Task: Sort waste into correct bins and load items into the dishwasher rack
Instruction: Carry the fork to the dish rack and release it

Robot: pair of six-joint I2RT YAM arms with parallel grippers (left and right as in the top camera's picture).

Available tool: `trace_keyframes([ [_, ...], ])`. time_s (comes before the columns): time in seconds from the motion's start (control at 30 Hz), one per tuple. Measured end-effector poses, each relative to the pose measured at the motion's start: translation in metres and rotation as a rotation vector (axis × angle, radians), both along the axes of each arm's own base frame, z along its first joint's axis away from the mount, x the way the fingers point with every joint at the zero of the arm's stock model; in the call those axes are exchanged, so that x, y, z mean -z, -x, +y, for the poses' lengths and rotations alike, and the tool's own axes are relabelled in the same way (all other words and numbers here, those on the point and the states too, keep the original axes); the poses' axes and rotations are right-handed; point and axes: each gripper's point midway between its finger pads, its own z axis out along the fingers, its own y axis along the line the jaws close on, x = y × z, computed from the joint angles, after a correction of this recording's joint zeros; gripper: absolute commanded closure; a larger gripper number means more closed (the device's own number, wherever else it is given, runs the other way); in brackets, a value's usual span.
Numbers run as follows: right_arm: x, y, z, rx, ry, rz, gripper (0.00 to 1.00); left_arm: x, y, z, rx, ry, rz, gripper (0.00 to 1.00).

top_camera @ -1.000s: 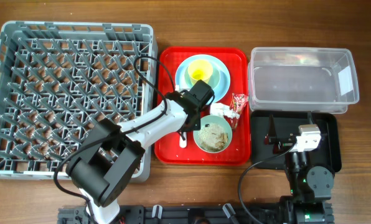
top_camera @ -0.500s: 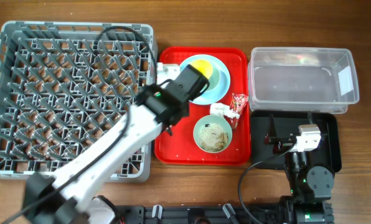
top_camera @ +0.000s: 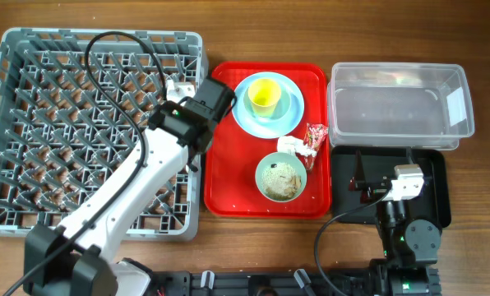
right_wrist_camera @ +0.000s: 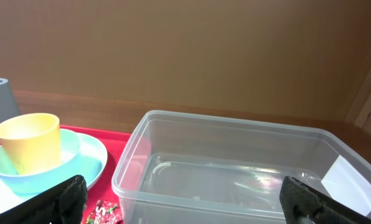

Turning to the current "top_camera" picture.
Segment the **yellow plastic cup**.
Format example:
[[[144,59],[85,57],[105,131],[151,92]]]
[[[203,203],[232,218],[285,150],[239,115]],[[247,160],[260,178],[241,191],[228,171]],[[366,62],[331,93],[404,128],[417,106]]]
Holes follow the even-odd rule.
[[[253,113],[263,118],[269,118],[274,113],[281,94],[280,84],[270,78],[256,79],[247,90]]]

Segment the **light blue plate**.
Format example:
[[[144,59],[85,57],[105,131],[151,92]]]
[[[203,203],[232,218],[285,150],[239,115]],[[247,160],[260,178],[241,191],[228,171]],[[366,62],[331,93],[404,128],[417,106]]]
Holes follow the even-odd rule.
[[[243,99],[245,92],[253,81],[259,78],[270,78],[277,81],[281,90],[285,90],[291,97],[291,108],[287,115],[279,121],[271,123],[261,123],[251,118],[244,107]],[[275,72],[258,72],[246,77],[235,89],[237,105],[233,108],[232,114],[236,123],[248,134],[263,138],[273,139],[285,136],[293,131],[303,118],[304,99],[303,94],[296,84],[288,77]]]

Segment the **pale blue bowl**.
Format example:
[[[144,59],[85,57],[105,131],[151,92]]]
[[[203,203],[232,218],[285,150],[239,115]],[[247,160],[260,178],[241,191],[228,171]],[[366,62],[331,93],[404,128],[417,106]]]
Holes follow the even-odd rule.
[[[247,92],[245,92],[243,104],[247,111],[247,114],[251,118],[254,118],[255,120],[261,123],[271,123],[271,122],[279,121],[280,119],[282,119],[282,117],[288,114],[291,108],[291,97],[290,94],[288,94],[285,90],[282,90],[280,99],[277,105],[275,106],[275,109],[270,117],[262,117],[254,113],[252,109],[252,101],[249,98]]]

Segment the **green bowl with rice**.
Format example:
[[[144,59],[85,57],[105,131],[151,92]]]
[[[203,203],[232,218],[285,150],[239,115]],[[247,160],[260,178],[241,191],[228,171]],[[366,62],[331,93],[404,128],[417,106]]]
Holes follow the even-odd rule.
[[[268,200],[290,202],[303,193],[307,185],[307,170],[297,156],[275,152],[258,163],[255,181],[257,189]]]

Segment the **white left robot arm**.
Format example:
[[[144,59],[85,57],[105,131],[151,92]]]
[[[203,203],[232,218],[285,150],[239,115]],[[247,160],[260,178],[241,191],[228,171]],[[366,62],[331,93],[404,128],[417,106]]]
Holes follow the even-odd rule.
[[[120,243],[159,189],[209,149],[235,101],[207,77],[193,97],[155,107],[132,152],[88,201],[55,229],[37,224],[28,233],[19,286],[29,295],[148,294],[153,272],[115,262]]]

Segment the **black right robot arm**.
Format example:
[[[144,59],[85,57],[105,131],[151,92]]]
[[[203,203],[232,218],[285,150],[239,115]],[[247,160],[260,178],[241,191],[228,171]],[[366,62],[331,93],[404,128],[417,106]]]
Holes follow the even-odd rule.
[[[414,219],[406,203],[420,197],[424,176],[418,164],[397,165],[393,177],[369,182],[362,155],[355,154],[349,190],[376,206],[376,226],[385,257],[370,261],[367,292],[374,295],[436,295],[440,292],[430,266],[438,260],[441,230],[431,220]]]

